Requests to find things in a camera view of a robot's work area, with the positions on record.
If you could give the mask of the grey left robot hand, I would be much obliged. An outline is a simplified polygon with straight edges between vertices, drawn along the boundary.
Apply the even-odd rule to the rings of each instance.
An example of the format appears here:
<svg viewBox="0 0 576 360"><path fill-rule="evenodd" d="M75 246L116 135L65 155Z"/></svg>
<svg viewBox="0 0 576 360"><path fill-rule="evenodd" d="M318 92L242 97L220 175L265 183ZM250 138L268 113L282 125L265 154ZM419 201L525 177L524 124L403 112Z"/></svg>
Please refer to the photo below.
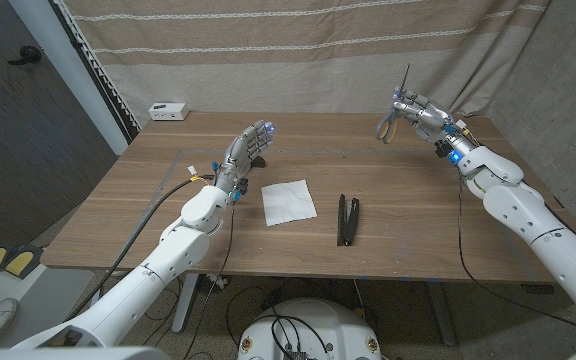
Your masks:
<svg viewBox="0 0 576 360"><path fill-rule="evenodd" d="M230 192L250 170L252 163L273 143L272 122L259 120L244 129L227 147L213 185Z"/></svg>

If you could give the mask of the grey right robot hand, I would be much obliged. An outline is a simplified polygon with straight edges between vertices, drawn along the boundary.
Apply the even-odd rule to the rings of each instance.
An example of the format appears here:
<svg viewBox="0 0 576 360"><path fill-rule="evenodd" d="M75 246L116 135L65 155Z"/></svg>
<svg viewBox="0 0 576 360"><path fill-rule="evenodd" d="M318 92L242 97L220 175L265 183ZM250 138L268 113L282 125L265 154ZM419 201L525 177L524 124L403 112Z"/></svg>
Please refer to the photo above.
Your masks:
<svg viewBox="0 0 576 360"><path fill-rule="evenodd" d="M393 105L424 141L435 146L440 158L456 164L479 146L464 121L456 120L441 105L413 90L396 87Z"/></svg>

